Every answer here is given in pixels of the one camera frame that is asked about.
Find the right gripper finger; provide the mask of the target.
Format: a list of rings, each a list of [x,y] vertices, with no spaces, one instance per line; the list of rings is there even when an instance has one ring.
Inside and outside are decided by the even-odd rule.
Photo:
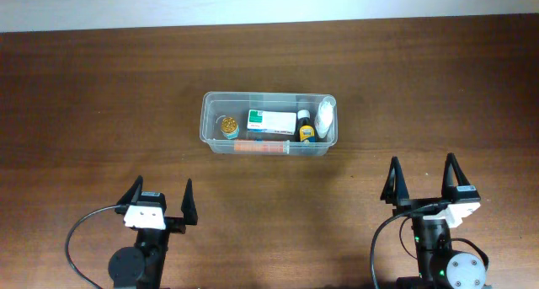
[[[404,206],[409,200],[408,188],[398,157],[392,157],[386,183],[381,192],[381,201],[394,206]]]
[[[454,153],[446,156],[441,195],[444,199],[459,201],[466,198],[466,191],[459,191],[459,186],[469,186],[466,175],[462,172]]]

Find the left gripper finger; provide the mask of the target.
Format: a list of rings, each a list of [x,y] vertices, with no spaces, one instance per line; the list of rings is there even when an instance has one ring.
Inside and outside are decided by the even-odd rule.
[[[185,225],[196,226],[198,224],[198,213],[195,206],[192,179],[187,180],[181,211],[184,214],[183,219]]]
[[[117,201],[115,208],[116,214],[125,215],[128,206],[135,205],[142,193],[143,177],[138,175],[135,182],[128,191]]]

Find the orange tablet tube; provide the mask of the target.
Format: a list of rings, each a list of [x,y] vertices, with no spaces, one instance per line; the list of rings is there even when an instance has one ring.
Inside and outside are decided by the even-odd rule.
[[[234,151],[239,153],[276,153],[288,154],[289,141],[235,140]]]

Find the gold foil coin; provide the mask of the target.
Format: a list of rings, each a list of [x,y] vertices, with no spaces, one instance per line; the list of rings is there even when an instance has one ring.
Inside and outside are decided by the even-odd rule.
[[[221,133],[228,140],[235,139],[239,135],[239,124],[231,116],[224,117],[221,121]]]

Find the white spray bottle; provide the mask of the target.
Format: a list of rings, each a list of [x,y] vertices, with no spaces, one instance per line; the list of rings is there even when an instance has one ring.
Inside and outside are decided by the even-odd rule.
[[[314,125],[319,139],[324,139],[334,120],[334,108],[336,100],[332,96],[326,96],[318,105],[318,112]]]

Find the dark dropper bottle white cap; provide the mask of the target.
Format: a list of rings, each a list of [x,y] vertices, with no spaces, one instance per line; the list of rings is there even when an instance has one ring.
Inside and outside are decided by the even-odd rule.
[[[316,131],[312,124],[309,110],[297,112],[296,139],[298,142],[311,143],[316,141]]]

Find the white green medicine box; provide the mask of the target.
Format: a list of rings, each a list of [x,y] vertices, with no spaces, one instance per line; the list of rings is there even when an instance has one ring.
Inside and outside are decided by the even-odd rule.
[[[296,131],[296,113],[250,110],[247,130],[252,132],[293,135]]]

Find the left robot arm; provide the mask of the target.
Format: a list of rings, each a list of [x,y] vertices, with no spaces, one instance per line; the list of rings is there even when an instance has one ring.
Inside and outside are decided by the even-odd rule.
[[[167,217],[166,197],[161,192],[144,191],[138,176],[117,201],[115,213],[123,216],[125,227],[137,231],[132,246],[117,250],[110,258],[108,273],[114,288],[159,288],[168,252],[169,236],[184,234],[198,223],[192,181],[186,183],[181,217]]]

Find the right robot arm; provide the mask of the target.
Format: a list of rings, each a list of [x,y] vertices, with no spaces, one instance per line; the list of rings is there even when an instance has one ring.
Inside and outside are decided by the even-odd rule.
[[[411,288],[487,288],[489,258],[476,244],[453,238],[451,230],[480,207],[481,196],[470,184],[454,153],[445,160],[441,196],[412,199],[401,164],[392,157],[380,199],[393,206],[392,216],[375,231],[370,248],[370,272],[374,287],[380,285],[375,272],[376,241],[381,231],[398,218],[410,220],[414,234],[418,275],[398,277],[394,286]]]

